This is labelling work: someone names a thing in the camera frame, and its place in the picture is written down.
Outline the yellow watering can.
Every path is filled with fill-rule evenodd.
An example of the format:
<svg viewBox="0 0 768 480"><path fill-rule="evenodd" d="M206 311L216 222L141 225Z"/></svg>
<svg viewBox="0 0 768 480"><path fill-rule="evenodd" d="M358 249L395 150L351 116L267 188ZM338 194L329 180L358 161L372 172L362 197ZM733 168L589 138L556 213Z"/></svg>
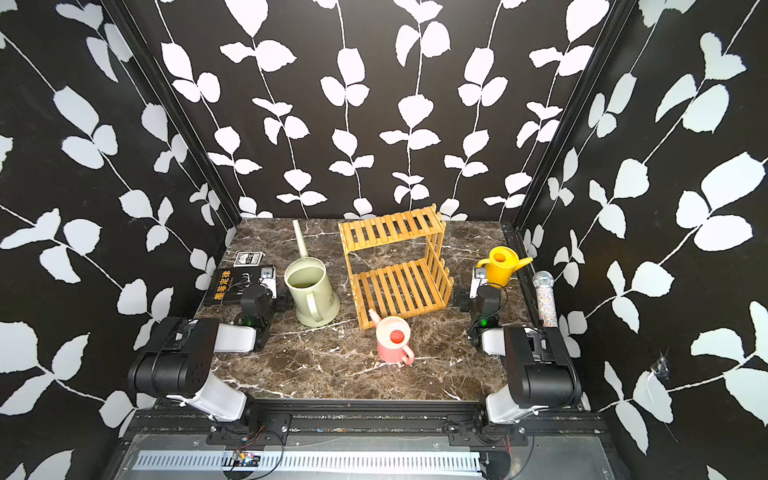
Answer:
<svg viewBox="0 0 768 480"><path fill-rule="evenodd" d="M480 260L476 267L486 269L487 281L498 288L505 287L512 274L533 262L531 257L520 258L509 247L497 246L493 248L489 256Z"/></svg>

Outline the green watering can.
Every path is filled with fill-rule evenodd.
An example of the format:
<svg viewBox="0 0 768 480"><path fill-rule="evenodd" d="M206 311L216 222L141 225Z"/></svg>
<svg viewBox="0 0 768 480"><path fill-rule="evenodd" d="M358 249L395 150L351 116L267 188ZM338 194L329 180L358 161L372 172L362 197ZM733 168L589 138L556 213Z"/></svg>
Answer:
<svg viewBox="0 0 768 480"><path fill-rule="evenodd" d="M340 311L340 299L333 291L323 261L311 257L306 248L299 221L292 221L300 257L284 273L284 282L294 304L298 320L317 328L333 321Z"/></svg>

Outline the wooden slatted shelf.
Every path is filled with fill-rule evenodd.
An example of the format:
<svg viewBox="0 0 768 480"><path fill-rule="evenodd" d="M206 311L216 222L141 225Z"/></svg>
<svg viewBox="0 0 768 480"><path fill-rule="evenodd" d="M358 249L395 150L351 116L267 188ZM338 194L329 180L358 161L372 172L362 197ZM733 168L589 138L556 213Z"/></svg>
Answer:
<svg viewBox="0 0 768 480"><path fill-rule="evenodd" d="M373 327L368 311L382 317L410 318L448 306L454 279L442 258L447 222L435 205L338 224L351 295L362 330ZM355 273L350 255L363 250L423 239L425 254L416 260Z"/></svg>

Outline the pink watering can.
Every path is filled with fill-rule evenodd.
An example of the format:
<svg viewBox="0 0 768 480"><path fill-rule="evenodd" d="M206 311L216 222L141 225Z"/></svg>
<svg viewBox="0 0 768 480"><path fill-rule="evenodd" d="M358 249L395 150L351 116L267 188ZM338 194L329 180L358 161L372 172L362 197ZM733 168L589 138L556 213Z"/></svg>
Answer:
<svg viewBox="0 0 768 480"><path fill-rule="evenodd" d="M368 313L375 326L380 358L388 364L412 365L415 354L408 344L411 328L406 320L398 316L381 317L374 309Z"/></svg>

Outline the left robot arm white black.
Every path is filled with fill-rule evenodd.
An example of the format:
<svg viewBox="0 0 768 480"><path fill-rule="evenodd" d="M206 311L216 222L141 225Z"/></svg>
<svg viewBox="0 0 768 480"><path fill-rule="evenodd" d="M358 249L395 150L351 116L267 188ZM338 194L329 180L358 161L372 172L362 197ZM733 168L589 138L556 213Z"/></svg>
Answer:
<svg viewBox="0 0 768 480"><path fill-rule="evenodd" d="M274 296L268 287L256 284L244 291L241 314L233 324L167 317L129 368L128 386L137 393L192 406L218 422L245 424L250 397L213 373L214 355L262 350L274 315L292 306L287 295Z"/></svg>

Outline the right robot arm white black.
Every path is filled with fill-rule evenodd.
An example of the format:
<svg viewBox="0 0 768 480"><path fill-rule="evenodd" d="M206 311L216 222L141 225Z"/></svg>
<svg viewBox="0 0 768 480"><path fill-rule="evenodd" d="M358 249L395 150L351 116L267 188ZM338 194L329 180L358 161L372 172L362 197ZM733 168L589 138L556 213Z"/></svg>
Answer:
<svg viewBox="0 0 768 480"><path fill-rule="evenodd" d="M470 344L505 367L505 385L485 398L487 421L515 424L544 410L577 407L581 383L560 330L500 325L502 292L497 284L480 285L462 306L470 313Z"/></svg>

